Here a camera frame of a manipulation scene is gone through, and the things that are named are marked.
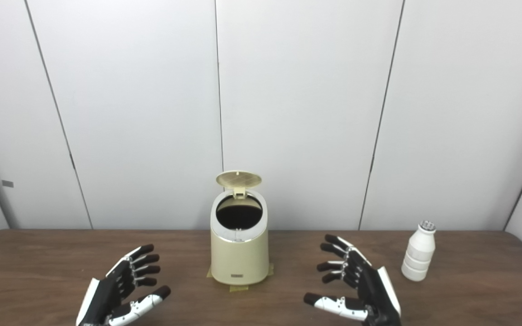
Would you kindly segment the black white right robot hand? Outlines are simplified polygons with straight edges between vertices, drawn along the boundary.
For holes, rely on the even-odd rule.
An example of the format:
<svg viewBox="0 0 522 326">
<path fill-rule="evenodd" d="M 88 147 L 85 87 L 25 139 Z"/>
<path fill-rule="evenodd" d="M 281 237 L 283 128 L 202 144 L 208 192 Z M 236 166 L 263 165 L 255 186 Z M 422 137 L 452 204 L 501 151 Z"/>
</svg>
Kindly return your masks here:
<svg viewBox="0 0 522 326">
<path fill-rule="evenodd" d="M 323 296 L 308 292 L 303 301 L 340 317 L 358 321 L 363 326 L 400 326 L 401 307 L 384 266 L 374 268 L 361 251 L 335 235 L 325 235 L 321 250 L 334 253 L 339 261 L 317 265 L 323 283 L 340 280 L 356 290 L 357 297 Z"/>
</svg>

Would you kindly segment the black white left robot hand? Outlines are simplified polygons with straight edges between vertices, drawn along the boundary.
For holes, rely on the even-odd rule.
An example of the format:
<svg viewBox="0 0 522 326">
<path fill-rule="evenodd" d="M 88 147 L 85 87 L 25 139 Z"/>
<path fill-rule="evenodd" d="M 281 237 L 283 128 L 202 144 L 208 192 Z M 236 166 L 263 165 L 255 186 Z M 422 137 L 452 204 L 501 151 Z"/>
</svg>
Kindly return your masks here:
<svg viewBox="0 0 522 326">
<path fill-rule="evenodd" d="M 135 300 L 128 297 L 140 287 L 153 287 L 157 280 L 160 259 L 154 245 L 139 246 L 125 254 L 101 280 L 91 279 L 75 322 L 77 326 L 129 326 L 153 310 L 171 293 L 164 285 Z"/>
</svg>

